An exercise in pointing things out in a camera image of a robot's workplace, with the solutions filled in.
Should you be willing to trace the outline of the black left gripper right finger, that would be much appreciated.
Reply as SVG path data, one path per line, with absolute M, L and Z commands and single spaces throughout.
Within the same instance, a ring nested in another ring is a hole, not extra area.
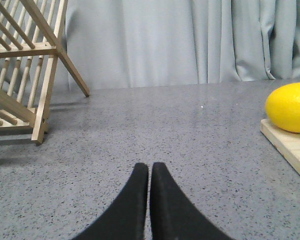
M 197 210 L 163 162 L 152 167 L 151 231 L 154 240 L 231 239 Z

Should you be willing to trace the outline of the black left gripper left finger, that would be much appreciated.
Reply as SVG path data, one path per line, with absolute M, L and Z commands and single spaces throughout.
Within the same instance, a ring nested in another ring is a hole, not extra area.
M 124 188 L 105 212 L 75 240 L 142 240 L 147 212 L 149 168 L 136 163 Z

